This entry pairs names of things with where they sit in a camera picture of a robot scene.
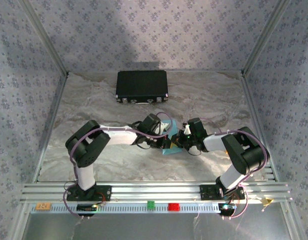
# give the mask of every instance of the black mounting plate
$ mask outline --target black mounting plate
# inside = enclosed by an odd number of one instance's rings
[[[200,185],[200,199],[205,200],[229,200],[233,197],[233,200],[244,200],[245,193],[244,189],[239,186],[237,189],[232,191],[228,195],[224,195],[220,192],[220,187],[216,184]]]
[[[103,196],[105,201],[109,202],[112,194],[112,186],[110,185],[93,185],[90,189],[84,191],[79,185],[75,185],[68,189],[67,201],[80,202],[102,202]]]

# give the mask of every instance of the patterned wallpaper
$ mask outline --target patterned wallpaper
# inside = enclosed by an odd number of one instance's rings
[[[292,0],[248,77],[308,237],[308,0]]]
[[[239,70],[277,0],[30,0],[71,72]]]
[[[0,1],[0,240],[32,181],[60,76],[18,1]]]

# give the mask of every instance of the blue object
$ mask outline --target blue object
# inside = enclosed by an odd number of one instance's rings
[[[162,120],[162,123],[168,124],[168,123],[170,123],[170,120]],[[177,134],[177,132],[178,131],[177,131],[176,121],[173,120],[173,127],[172,127],[171,131],[168,134],[168,138],[171,139],[173,135]],[[163,155],[176,154],[176,153],[182,152],[182,151],[183,151],[183,149],[180,149],[180,148],[174,146],[173,148],[163,149]]]

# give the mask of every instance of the green lego brick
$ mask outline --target green lego brick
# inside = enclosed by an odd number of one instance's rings
[[[155,201],[147,201],[147,208],[149,210],[155,210]]]

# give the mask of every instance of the black case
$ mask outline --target black case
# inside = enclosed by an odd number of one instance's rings
[[[116,100],[124,104],[167,101],[166,71],[120,71],[117,76]]]

